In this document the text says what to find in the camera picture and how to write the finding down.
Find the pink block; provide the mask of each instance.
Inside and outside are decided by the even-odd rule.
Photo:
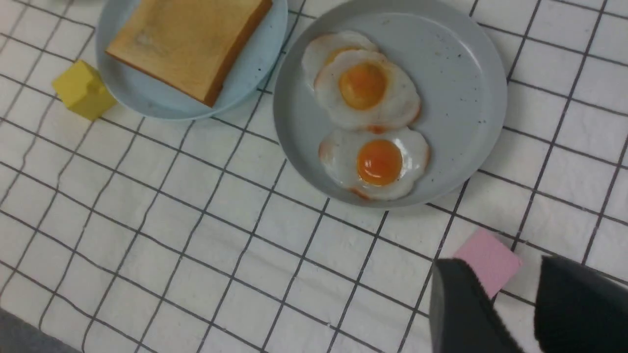
[[[489,298],[495,296],[521,267],[521,260],[484,228],[475,231],[453,257],[471,266]]]

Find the yellow block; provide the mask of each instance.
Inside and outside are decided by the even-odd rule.
[[[92,121],[117,103],[98,71],[83,60],[57,77],[52,87],[70,111]]]

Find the plate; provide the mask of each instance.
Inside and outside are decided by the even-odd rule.
[[[102,80],[117,101],[148,117],[198,119],[238,105],[257,89],[273,67],[288,26],[287,1],[273,0],[273,7],[235,61],[214,107],[209,108],[105,53],[139,3],[140,0],[107,2],[96,29],[96,60]]]
[[[432,155],[412,192],[393,201],[366,201],[337,186],[318,159],[320,141],[334,129],[307,87],[301,57],[323,33],[358,31],[404,69],[422,99],[411,129]],[[468,16],[432,0],[352,0],[319,17],[297,39],[279,71],[273,101],[279,143],[294,168],[339,201],[390,209],[422,204],[451,192],[491,152],[506,116],[506,76],[495,46]]]

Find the fried egg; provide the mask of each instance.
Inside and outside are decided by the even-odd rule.
[[[330,178],[367,200],[396,200],[412,191],[430,162],[421,133],[401,128],[383,134],[337,129],[318,147]]]
[[[318,103],[338,127],[383,133],[407,126],[421,112],[414,83],[383,54],[339,53],[314,82]]]
[[[313,88],[314,80],[320,69],[331,63],[338,54],[346,50],[364,49],[377,51],[377,45],[358,32],[342,31],[322,35],[305,48],[301,65],[305,72],[305,77]]]

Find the toast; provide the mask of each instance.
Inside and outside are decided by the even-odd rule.
[[[107,54],[212,107],[272,0],[142,0]]]

